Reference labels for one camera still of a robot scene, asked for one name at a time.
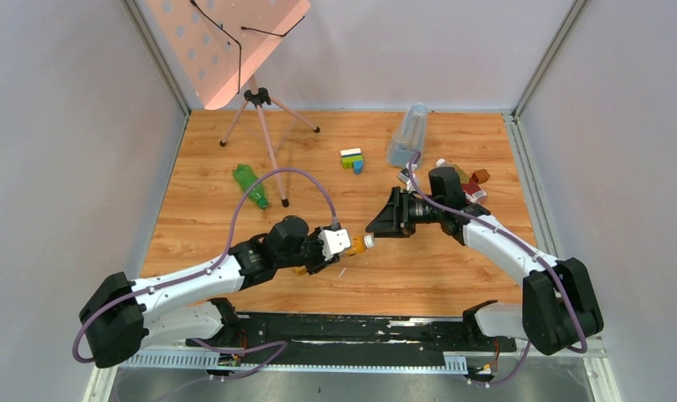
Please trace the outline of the yellow blue milk tea bottle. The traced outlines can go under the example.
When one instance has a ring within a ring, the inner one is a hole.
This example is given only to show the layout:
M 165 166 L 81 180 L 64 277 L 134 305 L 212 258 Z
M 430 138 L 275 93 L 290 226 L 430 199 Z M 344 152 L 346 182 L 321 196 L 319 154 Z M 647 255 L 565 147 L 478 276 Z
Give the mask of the yellow blue milk tea bottle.
M 372 234 L 358 235 L 352 238 L 350 247 L 344 252 L 345 256 L 353 256 L 364 253 L 375 247 L 376 240 Z

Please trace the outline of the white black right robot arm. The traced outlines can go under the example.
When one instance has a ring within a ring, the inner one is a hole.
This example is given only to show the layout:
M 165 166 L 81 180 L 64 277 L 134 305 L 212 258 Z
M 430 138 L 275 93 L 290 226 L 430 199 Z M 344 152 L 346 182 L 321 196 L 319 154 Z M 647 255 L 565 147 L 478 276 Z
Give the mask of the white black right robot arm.
M 518 304 L 486 301 L 463 312 L 465 344 L 479 350 L 504 337 L 525 340 L 544 355 L 567 348 L 584 352 L 584 340 L 604 328 L 585 264 L 538 250 L 484 206 L 468 201 L 455 167 L 442 164 L 428 178 L 429 194 L 415 185 L 393 187 L 366 230 L 376 238 L 408 238 L 419 224 L 439 224 L 444 234 L 486 256 L 519 285 Z

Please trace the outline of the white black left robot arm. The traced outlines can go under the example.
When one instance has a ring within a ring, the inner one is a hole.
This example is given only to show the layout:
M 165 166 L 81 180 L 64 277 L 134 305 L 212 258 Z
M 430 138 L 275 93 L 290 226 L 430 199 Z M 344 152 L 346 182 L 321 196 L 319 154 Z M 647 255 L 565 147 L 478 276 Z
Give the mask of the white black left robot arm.
M 317 274 L 339 262 L 350 243 L 349 232 L 338 223 L 310 230 L 303 219 L 289 215 L 269 232 L 172 274 L 137 279 L 122 271 L 111 274 L 80 310 L 81 329 L 73 356 L 85 362 L 79 353 L 81 340 L 87 341 L 92 353 L 88 362 L 99 369 L 178 338 L 212 338 L 220 346 L 229 346 L 240 335 L 238 321 L 219 308 L 203 314 L 196 302 L 258 286 L 284 268 Z

